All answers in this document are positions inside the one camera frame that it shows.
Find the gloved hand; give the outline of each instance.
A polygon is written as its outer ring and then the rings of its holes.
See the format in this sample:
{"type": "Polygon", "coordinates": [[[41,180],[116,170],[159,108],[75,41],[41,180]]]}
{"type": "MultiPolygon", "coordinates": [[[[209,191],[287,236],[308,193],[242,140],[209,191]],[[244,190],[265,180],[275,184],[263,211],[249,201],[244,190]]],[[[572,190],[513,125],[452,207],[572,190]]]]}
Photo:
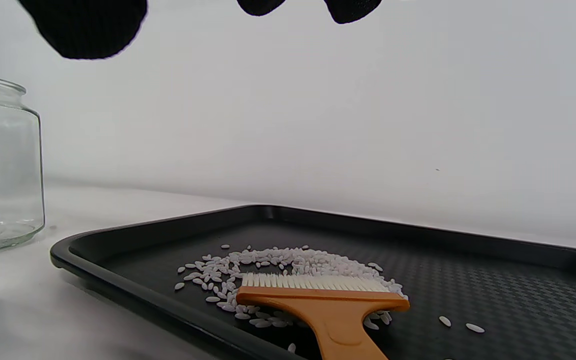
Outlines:
{"type": "MultiPolygon", "coordinates": [[[[237,0],[252,16],[264,16],[285,0],[237,0]]],[[[324,0],[334,22],[352,23],[382,0],[324,0]]],[[[105,59],[125,49],[146,17],[147,0],[19,0],[41,36],[67,59],[105,59]]]]}

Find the table surface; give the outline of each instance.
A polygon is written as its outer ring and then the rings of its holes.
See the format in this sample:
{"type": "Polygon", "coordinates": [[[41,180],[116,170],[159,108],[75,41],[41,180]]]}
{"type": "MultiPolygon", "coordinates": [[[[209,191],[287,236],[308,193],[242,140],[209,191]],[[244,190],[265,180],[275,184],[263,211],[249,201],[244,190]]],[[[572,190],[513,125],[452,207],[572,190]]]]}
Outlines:
{"type": "Polygon", "coordinates": [[[204,360],[215,357],[85,289],[50,262],[70,235],[244,205],[183,194],[48,187],[46,228],[0,251],[0,360],[204,360]]]}

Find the plastic tray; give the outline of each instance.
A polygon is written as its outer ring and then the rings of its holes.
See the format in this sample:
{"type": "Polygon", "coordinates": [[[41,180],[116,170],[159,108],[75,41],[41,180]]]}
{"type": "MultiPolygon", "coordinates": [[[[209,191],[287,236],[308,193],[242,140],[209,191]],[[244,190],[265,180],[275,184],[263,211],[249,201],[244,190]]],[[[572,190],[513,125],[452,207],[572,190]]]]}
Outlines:
{"type": "Polygon", "coordinates": [[[192,283],[174,291],[178,267],[202,255],[306,244],[376,262],[403,285],[409,312],[368,330],[391,360],[576,360],[571,248],[250,205],[74,235],[50,255],[96,291],[221,358],[316,360],[308,328],[254,328],[206,303],[192,283]],[[438,321],[442,315],[451,328],[438,321]],[[486,332],[466,329],[467,322],[486,332]],[[286,351],[290,343],[296,355],[286,351]]]}

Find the white backdrop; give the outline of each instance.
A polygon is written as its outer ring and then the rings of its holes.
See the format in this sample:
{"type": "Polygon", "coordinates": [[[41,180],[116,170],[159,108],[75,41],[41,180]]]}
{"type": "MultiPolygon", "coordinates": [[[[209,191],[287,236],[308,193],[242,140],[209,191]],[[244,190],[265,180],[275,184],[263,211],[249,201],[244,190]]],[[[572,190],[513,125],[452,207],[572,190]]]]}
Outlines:
{"type": "Polygon", "coordinates": [[[89,62],[0,0],[46,177],[576,247],[576,1],[385,0],[348,25],[322,0],[150,6],[89,62]]]}

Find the brush head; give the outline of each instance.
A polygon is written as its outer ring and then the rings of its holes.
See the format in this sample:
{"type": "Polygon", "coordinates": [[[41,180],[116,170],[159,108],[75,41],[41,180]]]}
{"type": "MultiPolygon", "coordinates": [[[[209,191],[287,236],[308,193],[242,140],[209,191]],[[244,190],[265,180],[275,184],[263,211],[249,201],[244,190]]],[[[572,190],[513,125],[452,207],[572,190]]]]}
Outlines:
{"type": "Polygon", "coordinates": [[[389,293],[388,287],[377,280],[343,275],[275,275],[268,273],[247,273],[242,287],[341,290],[347,292],[389,293]]]}

